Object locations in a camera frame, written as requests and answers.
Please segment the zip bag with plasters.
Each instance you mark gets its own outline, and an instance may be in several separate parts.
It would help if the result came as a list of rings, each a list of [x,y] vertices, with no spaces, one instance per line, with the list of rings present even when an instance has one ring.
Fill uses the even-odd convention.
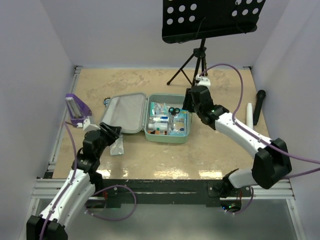
[[[120,135],[119,138],[109,147],[109,152],[111,156],[120,156],[124,155],[124,143],[123,135]]]

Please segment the black handled scissors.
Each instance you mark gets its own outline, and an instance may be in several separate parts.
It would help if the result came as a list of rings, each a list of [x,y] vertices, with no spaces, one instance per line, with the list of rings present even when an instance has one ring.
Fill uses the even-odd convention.
[[[180,114],[180,108],[170,107],[168,109],[168,122],[172,123],[175,117],[178,117]]]

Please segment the mint green medicine case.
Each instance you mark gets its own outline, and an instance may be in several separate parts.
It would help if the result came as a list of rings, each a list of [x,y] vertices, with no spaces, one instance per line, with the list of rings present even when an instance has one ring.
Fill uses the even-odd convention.
[[[191,123],[192,114],[188,113],[187,116],[187,135],[186,136],[171,136],[149,134],[149,123],[154,123],[150,116],[150,103],[165,103],[167,106],[167,116],[170,107],[182,109],[185,97],[180,94],[167,94],[167,93],[155,93],[147,96],[145,93],[130,93],[114,96],[110,99],[109,104],[105,108],[102,115],[101,122],[111,126],[122,127],[121,132],[123,134],[137,134],[140,131],[145,133],[145,137],[150,142],[157,143],[169,143],[169,144],[184,144],[187,142]]]

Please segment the teal packet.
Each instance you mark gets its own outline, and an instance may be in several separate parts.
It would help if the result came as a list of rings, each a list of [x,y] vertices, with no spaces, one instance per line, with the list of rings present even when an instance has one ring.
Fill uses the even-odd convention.
[[[159,115],[167,115],[168,114],[168,108],[165,103],[157,103],[157,102],[151,102],[150,103],[150,116],[159,116]]]

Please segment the white plastic bottle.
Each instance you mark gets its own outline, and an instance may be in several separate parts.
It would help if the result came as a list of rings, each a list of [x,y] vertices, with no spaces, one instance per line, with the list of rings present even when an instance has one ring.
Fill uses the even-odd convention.
[[[166,131],[168,129],[168,124],[166,122],[154,122],[148,124],[148,129],[150,130],[160,130],[160,131]]]

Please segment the white bandage roll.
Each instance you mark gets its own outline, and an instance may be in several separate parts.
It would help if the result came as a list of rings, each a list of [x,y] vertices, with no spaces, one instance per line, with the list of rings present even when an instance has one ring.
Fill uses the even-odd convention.
[[[153,123],[168,123],[169,121],[168,116],[152,116],[150,119]]]

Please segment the amber medicine bottle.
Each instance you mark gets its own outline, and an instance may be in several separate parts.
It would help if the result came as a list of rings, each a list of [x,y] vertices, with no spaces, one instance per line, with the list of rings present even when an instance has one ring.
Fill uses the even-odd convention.
[[[167,135],[167,131],[161,130],[160,128],[157,128],[156,130],[148,130],[147,133],[151,135]]]

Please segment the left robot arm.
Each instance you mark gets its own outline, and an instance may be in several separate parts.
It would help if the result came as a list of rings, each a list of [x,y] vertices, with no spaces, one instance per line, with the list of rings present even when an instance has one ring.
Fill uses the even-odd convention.
[[[67,227],[90,196],[104,190],[102,175],[97,172],[104,150],[120,137],[122,128],[100,123],[84,134],[82,147],[75,151],[71,170],[61,189],[39,214],[26,222],[28,240],[66,240]]]

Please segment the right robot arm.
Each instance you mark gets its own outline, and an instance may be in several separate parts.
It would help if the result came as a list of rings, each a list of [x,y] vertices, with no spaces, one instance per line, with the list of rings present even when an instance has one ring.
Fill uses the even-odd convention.
[[[253,158],[252,168],[236,169],[223,177],[222,189],[227,196],[235,196],[246,186],[270,189],[292,171],[284,140],[272,140],[238,121],[227,108],[214,104],[206,86],[187,88],[182,108],[195,113],[203,124],[232,139]]]

